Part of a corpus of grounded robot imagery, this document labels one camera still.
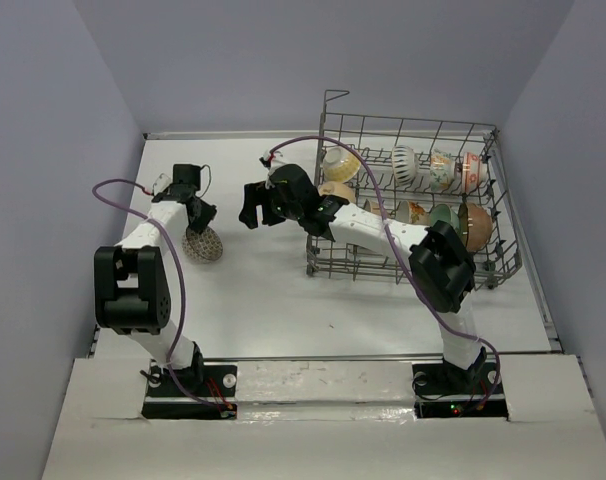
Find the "small patterned bowl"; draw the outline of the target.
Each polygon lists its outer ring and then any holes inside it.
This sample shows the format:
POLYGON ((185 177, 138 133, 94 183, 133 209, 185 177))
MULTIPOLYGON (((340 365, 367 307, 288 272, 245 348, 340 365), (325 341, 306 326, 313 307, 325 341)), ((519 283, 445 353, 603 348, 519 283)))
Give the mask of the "small patterned bowl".
POLYGON ((211 227, 206 227, 200 233, 187 228, 182 237, 182 250, 193 263, 213 263, 222 257, 223 244, 211 227))

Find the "tan orange bowl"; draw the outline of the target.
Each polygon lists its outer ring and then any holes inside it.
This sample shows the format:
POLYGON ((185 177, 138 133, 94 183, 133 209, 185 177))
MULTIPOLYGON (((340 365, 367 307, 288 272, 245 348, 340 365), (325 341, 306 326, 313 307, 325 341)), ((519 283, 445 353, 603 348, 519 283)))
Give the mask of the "tan orange bowl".
POLYGON ((356 194, 354 190, 344 183, 337 181, 328 181, 319 185, 317 187, 317 190, 319 195, 323 197, 323 206, 344 206, 348 203, 356 203, 356 194))

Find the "teal bowl with yellow centre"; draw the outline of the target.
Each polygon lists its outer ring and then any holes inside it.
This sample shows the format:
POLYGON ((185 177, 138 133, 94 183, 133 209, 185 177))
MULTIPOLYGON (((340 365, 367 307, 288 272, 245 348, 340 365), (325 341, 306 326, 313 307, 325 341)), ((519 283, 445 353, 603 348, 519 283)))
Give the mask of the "teal bowl with yellow centre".
POLYGON ((321 166, 326 181, 347 183, 357 175, 361 163, 351 152, 336 146, 326 150, 321 166))

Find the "white bowl with patterned outside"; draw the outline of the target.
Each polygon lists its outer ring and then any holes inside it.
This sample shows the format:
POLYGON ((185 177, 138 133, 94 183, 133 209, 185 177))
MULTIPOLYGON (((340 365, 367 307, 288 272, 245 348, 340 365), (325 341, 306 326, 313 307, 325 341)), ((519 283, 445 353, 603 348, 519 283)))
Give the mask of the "white bowl with patterned outside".
POLYGON ((414 150, 406 145, 396 145, 391 155, 393 176, 399 186, 410 185, 417 175, 414 150))

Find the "plain white bowl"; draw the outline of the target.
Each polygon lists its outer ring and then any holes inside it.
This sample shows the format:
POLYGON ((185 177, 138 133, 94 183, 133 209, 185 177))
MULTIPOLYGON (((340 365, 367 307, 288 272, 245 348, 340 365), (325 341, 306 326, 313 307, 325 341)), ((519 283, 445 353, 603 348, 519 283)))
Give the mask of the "plain white bowl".
POLYGON ((395 219, 411 225, 428 225, 429 213, 416 202, 402 200, 396 208, 395 219))

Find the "mint green bowl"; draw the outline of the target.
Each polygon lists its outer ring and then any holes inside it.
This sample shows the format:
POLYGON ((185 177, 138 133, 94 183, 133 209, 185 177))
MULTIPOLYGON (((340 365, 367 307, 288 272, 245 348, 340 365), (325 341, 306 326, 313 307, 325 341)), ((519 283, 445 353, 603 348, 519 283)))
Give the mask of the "mint green bowl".
POLYGON ((457 233, 460 232, 459 217, 447 204, 437 204, 429 212, 429 225, 431 227, 439 221, 449 224, 457 233))

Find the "leaf and flower pattern bowl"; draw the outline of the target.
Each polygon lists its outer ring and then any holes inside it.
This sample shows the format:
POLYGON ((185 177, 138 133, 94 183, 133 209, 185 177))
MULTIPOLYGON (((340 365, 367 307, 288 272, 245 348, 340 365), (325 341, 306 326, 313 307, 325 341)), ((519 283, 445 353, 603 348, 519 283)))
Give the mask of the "leaf and flower pattern bowl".
POLYGON ((456 157, 448 152, 432 149, 430 152, 430 188, 432 191, 448 189, 455 179, 456 157))

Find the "orange coral pattern bowl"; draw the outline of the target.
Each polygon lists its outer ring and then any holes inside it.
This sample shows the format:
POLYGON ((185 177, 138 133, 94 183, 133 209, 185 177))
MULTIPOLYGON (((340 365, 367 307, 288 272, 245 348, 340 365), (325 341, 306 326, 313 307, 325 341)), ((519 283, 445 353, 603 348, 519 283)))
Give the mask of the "orange coral pattern bowl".
POLYGON ((488 165, 482 160, 482 157, 472 152, 467 152, 462 164, 462 187, 466 194, 484 184, 488 178, 488 165))

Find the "brown glazed bowl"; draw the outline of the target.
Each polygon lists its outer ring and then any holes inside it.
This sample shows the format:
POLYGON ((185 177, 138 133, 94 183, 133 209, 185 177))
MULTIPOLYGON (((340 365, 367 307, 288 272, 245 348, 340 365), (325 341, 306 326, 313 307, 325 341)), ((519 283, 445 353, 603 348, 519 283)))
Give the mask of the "brown glazed bowl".
POLYGON ((463 203, 458 210, 461 239, 468 252, 484 248, 492 234, 492 218, 488 212, 473 203, 463 203))

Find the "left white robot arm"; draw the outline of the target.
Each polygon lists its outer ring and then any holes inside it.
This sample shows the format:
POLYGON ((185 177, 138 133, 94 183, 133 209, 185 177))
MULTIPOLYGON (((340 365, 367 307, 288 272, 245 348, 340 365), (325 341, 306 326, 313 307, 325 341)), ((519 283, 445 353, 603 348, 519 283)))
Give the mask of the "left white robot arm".
POLYGON ((139 344, 178 392, 197 402, 205 381, 203 354, 183 334, 186 320, 186 282, 175 242, 187 231, 204 232, 216 207, 202 200, 203 168, 176 164, 170 177, 159 177, 153 188, 127 179, 96 184, 92 194, 106 205, 139 219, 134 230, 114 246, 94 254, 95 318, 102 328, 139 344), (99 193, 123 183, 151 198, 146 213, 119 205, 99 193))

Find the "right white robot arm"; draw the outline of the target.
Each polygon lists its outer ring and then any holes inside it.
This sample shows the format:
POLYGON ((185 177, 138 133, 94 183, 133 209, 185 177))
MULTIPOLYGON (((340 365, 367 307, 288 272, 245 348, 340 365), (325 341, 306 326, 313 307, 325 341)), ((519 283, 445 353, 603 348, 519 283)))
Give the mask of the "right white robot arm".
POLYGON ((311 236, 396 260, 439 323, 441 381, 456 392, 479 381, 487 353, 472 311, 475 264, 450 224, 439 221, 423 227, 384 219, 345 198, 322 195, 296 164, 276 168, 265 181, 246 184, 239 220, 250 229, 292 220, 311 236))

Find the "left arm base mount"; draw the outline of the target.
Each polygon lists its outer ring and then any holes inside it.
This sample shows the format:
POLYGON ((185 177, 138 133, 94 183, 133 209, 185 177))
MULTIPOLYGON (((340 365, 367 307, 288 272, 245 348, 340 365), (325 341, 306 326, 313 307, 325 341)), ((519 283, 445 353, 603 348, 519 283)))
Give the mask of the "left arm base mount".
POLYGON ((200 384, 187 376, 177 385, 167 369, 154 361, 140 374, 146 380, 141 415, 148 420, 235 420, 238 368, 206 363, 200 384))

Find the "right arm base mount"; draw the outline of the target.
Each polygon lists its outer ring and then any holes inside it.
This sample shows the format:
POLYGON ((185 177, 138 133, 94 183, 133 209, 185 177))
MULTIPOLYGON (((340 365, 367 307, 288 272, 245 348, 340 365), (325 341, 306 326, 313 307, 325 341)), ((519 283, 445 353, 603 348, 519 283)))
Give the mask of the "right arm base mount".
POLYGON ((487 362, 471 383, 448 379, 444 365, 412 365, 414 413, 418 419, 504 418, 508 407, 501 383, 486 399, 496 375, 494 361, 487 362))

